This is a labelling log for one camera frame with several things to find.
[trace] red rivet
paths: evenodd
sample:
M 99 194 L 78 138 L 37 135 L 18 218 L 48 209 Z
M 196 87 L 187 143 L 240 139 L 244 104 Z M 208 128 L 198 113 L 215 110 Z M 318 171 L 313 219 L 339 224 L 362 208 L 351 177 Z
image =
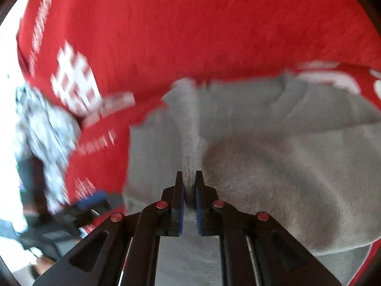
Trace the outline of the red rivet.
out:
M 225 201 L 222 201 L 222 200 L 215 200 L 213 202 L 213 206 L 218 208 L 218 209 L 224 207 L 224 205 L 225 205 Z
M 269 218 L 270 218 L 270 215 L 269 215 L 268 213 L 266 213 L 266 212 L 259 212 L 259 213 L 257 214 L 257 217 L 258 217 L 258 219 L 261 220 L 261 221 L 268 221 Z
M 111 221 L 114 223 L 117 223 L 118 221 L 121 221 L 123 219 L 123 215 L 121 213 L 114 213 L 111 215 Z
M 168 203 L 165 201 L 157 201 L 156 202 L 156 207 L 158 209 L 166 209 L 168 207 Z

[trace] black metal bracket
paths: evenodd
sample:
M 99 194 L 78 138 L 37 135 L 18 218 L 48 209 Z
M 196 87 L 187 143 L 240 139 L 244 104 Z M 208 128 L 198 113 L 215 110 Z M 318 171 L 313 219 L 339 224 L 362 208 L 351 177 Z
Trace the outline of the black metal bracket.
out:
M 250 215 L 218 199 L 196 173 L 197 227 L 220 237 L 224 286 L 339 286 L 338 280 L 275 219 Z M 35 286 L 153 286 L 161 236 L 182 233 L 184 186 L 174 186 L 142 212 L 113 214 L 39 277 Z
M 68 206 L 54 215 L 46 215 L 29 224 L 28 229 L 17 237 L 24 249 L 36 247 L 44 256 L 56 261 L 63 256 L 59 244 L 81 238 L 80 227 L 90 225 L 98 216 L 123 205 L 120 194 L 107 195 L 98 192 L 90 198 Z

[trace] white floor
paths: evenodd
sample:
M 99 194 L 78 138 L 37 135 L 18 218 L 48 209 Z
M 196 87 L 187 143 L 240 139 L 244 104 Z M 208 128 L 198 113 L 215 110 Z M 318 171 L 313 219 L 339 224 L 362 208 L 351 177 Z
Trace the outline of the white floor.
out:
M 15 87 L 24 81 L 17 59 L 16 33 L 27 1 L 18 0 L 0 26 L 0 219 L 11 221 L 16 231 L 26 227 L 12 138 L 16 122 Z M 16 241 L 5 238 L 0 238 L 0 256 L 11 271 L 35 260 Z

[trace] white graphic print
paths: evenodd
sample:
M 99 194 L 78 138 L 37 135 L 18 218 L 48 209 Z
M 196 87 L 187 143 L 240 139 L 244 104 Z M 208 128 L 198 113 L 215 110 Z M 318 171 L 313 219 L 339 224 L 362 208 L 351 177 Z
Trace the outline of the white graphic print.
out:
M 113 113 L 116 113 L 117 111 L 121 111 L 128 107 L 133 107 L 134 105 L 135 98 L 131 92 L 121 92 L 106 97 L 103 99 L 99 109 L 84 119 L 82 122 L 82 127 L 88 128 L 100 121 L 102 118 L 105 118 Z
M 75 180 L 75 196 L 78 201 L 92 196 L 95 192 L 96 189 L 88 178 L 85 178 L 83 181 L 81 181 L 79 178 Z
M 310 62 L 303 62 L 298 65 L 299 69 L 315 69 L 315 68 L 336 68 L 339 66 L 339 62 L 329 62 L 329 61 L 320 61 L 313 60 Z
M 42 0 L 40 2 L 39 11 L 36 16 L 36 24 L 33 28 L 32 48 L 29 54 L 29 72 L 35 77 L 35 67 L 37 61 L 37 54 L 40 53 L 43 32 L 45 30 L 46 20 L 48 19 L 49 10 L 51 7 L 51 0 Z
M 78 116 L 84 117 L 96 110 L 102 97 L 86 57 L 80 52 L 74 56 L 73 47 L 65 42 L 64 49 L 58 51 L 57 60 L 57 74 L 50 78 L 54 94 Z
M 100 151 L 104 147 L 115 145 L 115 138 L 116 134 L 114 129 L 112 129 L 107 134 L 102 135 L 99 139 L 78 145 L 76 150 L 82 156 L 90 155 L 91 153 Z
M 356 79 L 340 71 L 305 71 L 297 76 L 311 83 L 332 83 L 335 87 L 347 89 L 353 94 L 360 94 L 361 89 Z
M 378 96 L 378 98 L 381 100 L 381 72 L 370 69 L 369 73 L 375 78 L 378 78 L 378 80 L 376 80 L 373 84 L 373 89 L 375 90 L 375 93 Z

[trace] gray fabric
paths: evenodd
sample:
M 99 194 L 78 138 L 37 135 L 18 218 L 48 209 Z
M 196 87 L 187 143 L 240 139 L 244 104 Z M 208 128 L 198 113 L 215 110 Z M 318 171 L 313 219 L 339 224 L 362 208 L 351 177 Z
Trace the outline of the gray fabric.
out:
M 203 89 L 181 80 L 164 101 L 131 128 L 129 213 L 159 199 L 178 170 L 190 190 L 201 169 L 221 199 L 272 214 L 346 285 L 365 258 L 357 248 L 381 235 L 380 112 L 287 74 Z M 196 227 L 192 212 L 185 225 Z M 184 232 L 161 248 L 156 285 L 220 285 L 214 250 L 216 239 Z

